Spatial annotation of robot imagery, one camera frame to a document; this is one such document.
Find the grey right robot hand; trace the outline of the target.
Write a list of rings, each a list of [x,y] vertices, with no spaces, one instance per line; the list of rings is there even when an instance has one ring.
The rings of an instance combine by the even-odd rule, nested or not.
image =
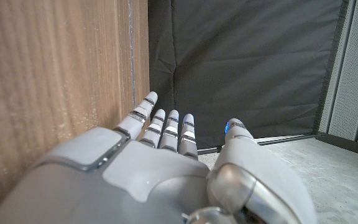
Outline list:
[[[154,110],[150,92],[114,129],[46,153],[0,204],[0,223],[316,223],[296,172],[236,118],[212,168],[195,120]]]

